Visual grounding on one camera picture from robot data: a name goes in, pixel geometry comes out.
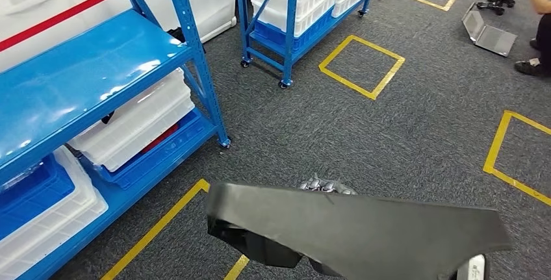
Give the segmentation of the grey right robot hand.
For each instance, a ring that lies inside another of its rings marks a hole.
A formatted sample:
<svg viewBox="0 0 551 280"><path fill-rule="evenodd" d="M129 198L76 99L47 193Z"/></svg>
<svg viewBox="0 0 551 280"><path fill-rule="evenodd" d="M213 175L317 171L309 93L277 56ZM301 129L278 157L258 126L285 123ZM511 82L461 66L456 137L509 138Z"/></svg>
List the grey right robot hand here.
<svg viewBox="0 0 551 280"><path fill-rule="evenodd" d="M313 177L310 177L308 180L303 181L299 187L300 190L306 191L319 191L319 192L329 192L345 195L357 195L357 192L349 186L346 186L338 180L331 179L322 179L314 174Z"/></svg>

